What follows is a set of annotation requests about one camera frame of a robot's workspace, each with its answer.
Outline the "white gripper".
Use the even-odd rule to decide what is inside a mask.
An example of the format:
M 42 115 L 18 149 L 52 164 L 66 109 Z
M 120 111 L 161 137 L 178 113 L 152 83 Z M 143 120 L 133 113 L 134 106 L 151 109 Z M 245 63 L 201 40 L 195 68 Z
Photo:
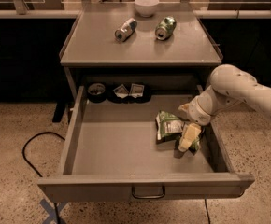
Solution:
M 207 126 L 218 113 L 233 105 L 235 105 L 234 98 L 218 93 L 212 86 L 208 86 L 189 103 L 180 105 L 178 110 L 187 112 L 188 119 L 194 123 L 183 129 L 178 150 L 186 152 L 201 133 L 201 126 Z

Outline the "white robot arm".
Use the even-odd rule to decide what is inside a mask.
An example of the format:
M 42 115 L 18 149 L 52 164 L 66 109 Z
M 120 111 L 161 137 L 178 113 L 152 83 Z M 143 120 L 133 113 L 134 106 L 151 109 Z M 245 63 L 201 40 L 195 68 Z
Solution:
M 190 122 L 179 140 L 178 149 L 186 151 L 207 126 L 223 110 L 245 103 L 271 121 L 271 88 L 230 64 L 216 67 L 208 77 L 208 86 L 189 103 L 178 109 L 186 113 Z

